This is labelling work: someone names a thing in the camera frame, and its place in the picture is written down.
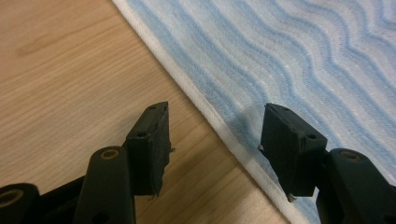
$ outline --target towel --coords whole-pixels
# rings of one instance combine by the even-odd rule
[[[289,221],[318,211],[286,200],[257,149],[266,103],[396,184],[396,1],[113,1]]]

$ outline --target wooden surface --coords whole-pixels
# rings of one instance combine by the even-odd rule
[[[138,223],[284,223],[111,1],[0,1],[0,186],[45,193],[169,101],[176,152]]]

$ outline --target screw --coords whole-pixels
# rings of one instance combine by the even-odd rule
[[[264,151],[264,147],[262,145],[258,145],[257,149],[260,150],[260,151]]]
[[[288,201],[289,201],[289,203],[292,203],[292,202],[294,202],[294,201],[296,201],[296,200],[297,200],[297,198],[294,197],[294,195],[292,195],[291,193],[288,194]]]

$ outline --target blue striped cloth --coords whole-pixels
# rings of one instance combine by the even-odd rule
[[[113,1],[291,222],[318,212],[287,202],[257,150],[268,102],[396,184],[396,1]]]

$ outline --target wavy blue stripe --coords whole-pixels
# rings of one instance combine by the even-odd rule
[[[232,96],[226,94],[225,93],[226,91],[223,90],[221,86],[218,85],[216,81],[212,79],[212,77],[216,76],[217,74],[208,74],[205,71],[204,67],[202,67],[200,64],[197,64],[195,60],[192,57],[190,57],[188,52],[186,52],[180,46],[180,43],[177,42],[177,39],[174,37],[174,34],[167,28],[166,25],[168,24],[163,23],[160,20],[160,18],[153,11],[151,11],[148,6],[145,5],[143,1],[133,2],[132,0],[129,0],[128,3],[131,6],[131,9],[140,16],[140,18],[148,25],[148,27],[150,27],[151,32],[153,32],[158,37],[158,40],[161,42],[166,52],[175,59],[177,65],[186,72],[187,76],[189,76],[189,78],[194,83],[194,85],[196,85],[197,88],[199,88],[200,91],[205,95],[205,98],[208,100],[208,102],[212,104],[219,112],[221,117],[224,118],[226,123],[229,125],[230,130],[237,137],[237,140],[241,143],[241,145],[243,145],[248,150],[248,153],[252,154],[252,151],[256,150],[255,147],[257,146],[257,143],[260,141],[260,139],[254,137],[256,134],[253,133],[253,131],[249,128],[248,118],[246,117],[244,111],[240,111],[238,106],[235,104]],[[314,110],[312,109],[312,107],[310,107],[311,105],[307,104],[305,100],[301,98],[300,95],[294,92],[293,86],[291,85],[290,82],[291,75],[286,71],[286,69],[282,66],[282,63],[276,57],[274,57],[271,53],[269,53],[266,50],[255,49],[257,47],[254,44],[248,42],[243,37],[243,35],[241,35],[239,31],[235,29],[235,27],[232,25],[231,22],[222,18],[222,16],[218,14],[219,13],[218,10],[211,8],[209,5],[205,5],[205,6],[209,7],[208,8],[209,12],[212,13],[215,18],[222,20],[222,22],[226,24],[227,28],[230,29],[231,34],[236,35],[236,39],[240,41],[240,42],[236,42],[235,44],[236,48],[250,49],[250,52],[252,52],[254,57],[257,58],[257,62],[263,62],[268,66],[271,66],[270,69],[275,74],[283,74],[282,76],[278,77],[276,81],[279,83],[286,83],[286,85],[285,84],[284,85],[287,87],[288,90],[287,95],[290,97],[290,99],[293,99],[296,102],[298,102],[296,103],[292,101],[292,103],[295,104],[296,106],[297,105],[306,106],[305,112],[309,116],[312,116],[311,118],[318,119],[320,122],[325,124],[326,130],[330,130],[330,128],[328,128],[327,126],[327,123],[323,121],[320,115],[312,113],[312,111]],[[212,42],[212,40],[199,27],[199,25],[196,24],[193,18],[185,14],[185,11],[182,8],[180,8],[179,5],[173,5],[173,8],[175,8],[177,12],[179,12],[178,16],[180,16],[181,19],[184,22],[186,22],[186,24],[190,28],[192,28],[192,30],[196,32],[197,35],[195,38],[198,40],[197,42],[202,42],[204,44],[207,53],[210,54],[210,57],[217,60],[217,62],[221,62],[229,66],[225,68],[226,73],[234,75],[233,79],[238,82],[248,82],[252,84],[253,88],[249,90],[247,94],[249,94],[252,99],[255,100],[257,100],[257,98],[262,99],[259,100],[258,104],[260,104],[259,109],[263,109],[264,102],[268,100],[268,96],[267,96],[268,93],[266,92],[266,90],[263,90],[260,85],[257,84],[258,80],[255,77],[253,77],[249,72],[245,71],[243,68],[233,63],[233,61],[228,57],[228,55],[225,54],[219,47],[216,46],[215,43]],[[250,19],[259,18],[259,16],[256,14],[249,16]],[[289,15],[286,15],[284,17],[288,18],[288,20],[291,18],[291,16]],[[295,39],[291,38],[288,35],[284,35],[280,32],[273,31],[270,27],[268,27],[265,24],[264,21],[261,20],[259,21],[262,23],[261,26],[266,28],[266,30],[264,31],[268,32],[267,34],[279,36],[280,38],[283,38],[284,40],[287,41],[292,41],[291,44],[295,45],[295,47],[293,47],[292,50],[290,50],[290,52],[294,54],[298,54],[299,56],[306,55],[305,57],[299,60],[302,61],[302,66],[304,67],[305,71],[307,71],[306,74],[307,77],[305,78],[305,80],[307,81],[308,84],[312,84],[310,86],[307,85],[307,87],[316,87],[319,90],[319,94],[321,94],[323,97],[329,97],[330,99],[332,99],[332,105],[336,106],[337,108],[339,107],[348,108],[345,105],[339,104],[339,102],[343,103],[343,101],[339,98],[334,99],[334,96],[326,88],[326,86],[318,81],[318,78],[315,76],[315,73],[312,71],[313,70],[312,59],[309,56],[307,56],[305,48],[298,41],[296,41]],[[315,36],[316,38],[323,37],[321,35],[315,35]],[[330,60],[332,68],[326,68],[326,69],[330,69],[329,71],[339,70],[337,72],[337,76],[343,76],[344,75],[343,72],[345,72],[345,70],[343,70],[340,67],[337,67],[337,65],[332,61],[332,55],[331,55],[331,49],[329,48],[330,46],[329,43],[330,41],[326,42],[327,47],[325,48],[324,56],[326,57],[326,60]],[[350,111],[341,111],[340,113],[343,113],[343,116],[346,116],[347,118],[352,118],[351,123],[353,125],[358,125],[355,126],[358,128],[358,130],[363,130],[363,128],[359,126],[360,125],[359,122],[354,119],[354,116]],[[378,146],[376,142],[372,143],[371,140],[375,140],[375,139],[373,139],[373,136],[370,133],[367,133],[367,131],[364,130],[364,134],[368,134],[366,136],[368,137],[368,139],[370,139],[370,144],[374,144],[376,147]],[[390,159],[390,163],[392,163],[392,158],[386,157],[386,159]],[[254,158],[254,159],[258,160],[259,164],[261,165],[266,164],[264,165],[264,167],[268,166],[268,164],[264,163],[262,160],[259,160],[258,158]],[[300,200],[297,201],[297,204],[298,207],[302,209],[301,210],[302,213],[305,214],[306,216],[309,216],[310,212],[312,212],[312,209],[315,211],[315,206],[312,203],[306,203],[305,201]]]
[[[386,78],[386,76],[384,76],[384,74],[380,71],[380,69],[378,68],[377,65],[375,65],[375,63],[370,59],[370,56],[360,52],[358,49],[352,47],[352,45],[350,44],[349,40],[350,40],[350,31],[347,27],[347,22],[345,21],[345,19],[343,18],[343,16],[341,16],[339,13],[337,13],[337,11],[333,10],[332,8],[328,8],[328,7],[323,7],[321,5],[317,5],[317,4],[312,4],[312,3],[308,3],[308,2],[302,2],[300,1],[300,3],[303,4],[303,6],[301,8],[307,8],[307,7],[314,7],[314,10],[320,10],[321,11],[321,15],[325,16],[329,19],[329,21],[332,21],[333,23],[339,25],[342,27],[342,29],[345,31],[345,35],[346,37],[344,37],[344,42],[347,43],[346,47],[353,51],[353,53],[359,55],[360,57],[362,57],[363,59],[357,60],[358,62],[360,62],[361,66],[368,66],[368,67],[373,67],[374,72],[377,76],[381,77],[381,81],[383,82],[383,85],[386,86],[391,86],[392,90],[395,90],[395,87],[392,86],[391,84],[389,84],[388,79]],[[367,14],[364,11],[364,9],[362,8],[362,6],[360,6],[359,4],[356,4],[356,6],[354,7],[354,15],[355,17],[358,16],[358,14],[360,15],[359,21],[362,21],[362,32],[360,32],[360,34],[363,35],[364,38],[366,38],[370,44],[369,45],[373,45],[375,44],[376,46],[376,51],[381,51],[381,52],[386,52],[386,55],[389,57],[389,61],[394,61],[396,59],[396,48],[395,45],[392,43],[389,43],[388,40],[382,38],[382,37],[378,37],[374,34],[372,34],[370,32],[370,30],[368,29],[368,21],[367,21]],[[391,66],[395,69],[396,68],[396,64],[392,63]]]
[[[385,11],[384,11],[384,1],[382,0],[377,0],[376,1],[377,4],[375,4],[376,6],[378,6],[378,13],[375,13],[377,15],[377,17],[380,19],[380,21],[382,21],[384,23],[385,27],[388,27],[388,29],[390,30],[396,30],[396,22],[394,21],[389,21],[387,18],[385,18]]]
[[[375,75],[375,77],[377,77],[378,80],[381,81],[381,84],[380,84],[381,87],[388,88],[389,90],[391,90],[391,92],[389,94],[392,94],[393,96],[396,97],[396,88],[389,83],[386,76],[384,76],[384,74],[380,71],[380,69],[370,59],[370,56],[368,56],[367,54],[365,54],[363,52],[360,52],[359,50],[352,47],[352,45],[350,44],[350,42],[349,42],[349,40],[350,40],[349,33],[350,32],[349,32],[349,29],[347,28],[347,24],[342,16],[340,16],[337,12],[335,12],[332,9],[322,7],[322,6],[317,6],[317,5],[310,4],[310,3],[306,3],[306,2],[304,2],[304,0],[294,1],[294,3],[302,4],[303,6],[300,8],[303,8],[303,9],[308,9],[310,7],[310,8],[312,8],[311,9],[312,11],[320,11],[320,15],[327,17],[329,21],[332,21],[333,23],[337,24],[337,26],[341,26],[342,30],[344,31],[343,34],[345,35],[343,37],[342,42],[346,46],[347,51],[351,51],[351,53],[348,53],[346,55],[346,59],[347,60],[356,59],[355,62],[358,63],[361,67],[370,68],[372,71],[369,71],[367,73]],[[362,32],[362,33],[364,35],[372,36],[372,35],[368,34],[367,31],[368,31],[367,29],[364,29],[364,32]],[[391,46],[383,46],[383,48],[381,48],[381,51],[385,51],[388,55],[390,55],[390,58],[389,58],[390,61],[392,61],[393,59],[396,59],[396,49],[395,48],[392,48]]]
[[[369,73],[369,75],[367,75],[367,76],[368,77],[376,77],[376,79],[380,80],[381,81],[381,83],[379,84],[380,87],[377,87],[377,88],[379,90],[381,90],[382,92],[385,92],[389,98],[396,99],[396,88],[389,84],[389,82],[386,80],[383,73],[381,73],[380,71],[378,71],[378,69],[376,69],[377,68],[376,65],[368,58],[367,55],[365,55],[361,52],[358,52],[351,47],[351,45],[348,41],[350,39],[349,31],[347,29],[347,25],[345,24],[344,20],[341,19],[337,13],[335,13],[334,11],[332,11],[330,9],[304,3],[303,8],[306,9],[308,7],[311,7],[312,10],[315,10],[316,12],[320,12],[320,15],[327,16],[327,18],[332,19],[333,22],[340,21],[342,23],[341,26],[342,26],[342,29],[346,36],[343,38],[343,43],[345,43],[344,45],[346,46],[346,50],[343,50],[347,54],[346,60],[351,58],[351,59],[353,59],[354,63],[357,63],[362,67],[367,67],[366,64],[368,64],[369,68],[371,67],[373,70],[375,69],[374,71],[373,70],[369,71],[369,69],[366,69],[367,73]],[[346,74],[348,76],[350,76],[350,74],[345,71],[345,73],[343,75],[345,76]],[[355,83],[353,77],[350,77],[347,80],[349,82],[348,86],[353,85]],[[356,86],[356,88],[359,88],[359,92],[357,92],[357,94],[361,97],[361,101],[369,100],[369,103],[371,105],[371,106],[369,106],[369,109],[372,108],[374,110],[371,112],[371,116],[381,118],[381,119],[378,119],[378,121],[381,121],[380,123],[381,123],[382,127],[388,127],[390,129],[389,132],[395,131],[396,130],[396,122],[395,122],[394,117],[390,116],[384,110],[379,109],[380,105],[367,93],[367,91],[364,91],[364,88],[361,87],[358,83],[356,83],[355,86]]]
[[[324,42],[326,42],[326,48],[322,49],[322,51],[328,52],[325,54],[326,56],[326,61],[329,62],[329,64],[331,65],[330,67],[332,67],[333,70],[339,70],[339,71],[343,71],[342,68],[338,67],[336,64],[333,63],[332,59],[330,58],[330,44],[328,42],[327,36],[325,34],[322,33],[322,31],[313,26],[312,24],[310,24],[309,21],[304,21],[301,20],[299,18],[294,18],[292,16],[290,16],[286,11],[283,10],[283,8],[281,8],[278,4],[271,4],[271,5],[265,5],[266,7],[271,7],[271,12],[272,13],[277,13],[279,18],[288,18],[288,20],[291,21],[291,24],[293,24],[294,22],[299,22],[300,24],[302,24],[303,26],[309,26],[310,29],[313,29],[315,32],[312,33],[312,35],[321,35],[321,37],[316,37],[315,39],[322,39]],[[342,75],[339,76],[340,78],[343,78],[345,75],[347,75],[347,73],[344,71],[344,73],[341,73]],[[389,170],[390,173],[392,173],[392,170],[394,171],[395,169],[391,166],[392,162],[395,161],[395,155],[392,154],[391,152],[389,152],[384,146],[382,146],[382,144],[380,144],[376,138],[370,133],[368,132],[366,129],[364,129],[361,124],[355,119],[355,117],[353,116],[353,114],[351,113],[351,111],[348,110],[348,106],[344,105],[344,103],[336,96],[333,96],[333,94],[331,92],[329,92],[326,89],[326,93],[328,93],[328,99],[332,99],[332,100],[336,100],[337,103],[333,104],[333,108],[341,108],[343,111],[340,111],[341,113],[344,113],[344,118],[350,118],[350,123],[353,124],[353,126],[355,127],[354,130],[360,130],[362,135],[360,135],[360,138],[363,138],[364,136],[366,136],[365,138],[369,141],[367,141],[367,148],[370,148],[371,150],[375,150],[377,153],[385,153],[382,154],[384,156],[384,158],[382,158],[385,161],[386,164],[386,168]]]
[[[305,113],[309,113],[312,117],[316,118],[318,120],[318,123],[324,127],[324,130],[327,131],[328,136],[332,139],[332,141],[338,145],[341,146],[340,142],[338,141],[338,138],[332,134],[327,124],[324,122],[324,119],[321,117],[320,114],[314,113],[314,109],[309,105],[305,100],[303,100],[298,94],[295,94],[293,92],[293,89],[289,90],[290,87],[293,85],[290,83],[291,74],[289,74],[284,66],[282,66],[282,63],[273,55],[269,54],[267,51],[261,50],[260,48],[257,48],[257,46],[253,46],[251,43],[249,43],[240,33],[237,31],[232,23],[225,18],[221,17],[219,14],[218,10],[216,9],[216,6],[214,5],[209,5],[208,3],[201,2],[200,3],[202,6],[205,7],[206,13],[209,13],[212,15],[214,18],[214,21],[222,21],[221,25],[226,27],[226,30],[230,33],[230,36],[233,36],[235,39],[237,39],[237,42],[234,42],[234,47],[238,49],[249,49],[249,56],[255,58],[255,60],[260,63],[262,66],[268,66],[268,69],[272,71],[273,74],[279,74],[280,77],[277,78],[277,81],[286,83],[285,84],[279,84],[279,86],[284,86],[286,87],[285,94],[282,96],[285,101],[287,99],[291,99],[290,104],[294,105],[295,108],[297,107],[303,107]],[[248,80],[248,83],[257,83],[259,80],[257,80],[255,77],[251,76],[249,73],[243,71],[244,75],[246,76],[246,79]],[[236,76],[233,77],[239,77],[241,73],[229,73],[230,75],[235,74]],[[261,98],[260,95],[253,94],[251,96],[252,98]]]
[[[159,18],[143,2],[130,0],[128,1],[128,4],[131,6],[133,11],[147,23],[147,25],[152,29],[151,31],[159,37],[159,41],[162,43],[162,46],[169,55],[177,59],[176,62],[180,68],[184,71],[189,71],[190,74],[192,74],[190,78],[194,84],[200,87],[206,86],[206,90],[203,88],[201,91],[203,91],[208,102],[213,106],[216,106],[219,102],[225,103],[221,104],[223,107],[220,109],[219,113],[226,121],[228,121],[228,124],[231,124],[232,130],[243,130],[243,127],[247,126],[247,120],[245,118],[238,118],[233,121],[232,113],[234,111],[238,111],[233,100],[224,94],[224,91],[221,91],[221,88],[212,80],[211,76],[202,69],[199,64],[196,64],[189,54],[180,47],[173,35],[165,28],[166,25],[163,24],[162,21],[159,20]]]

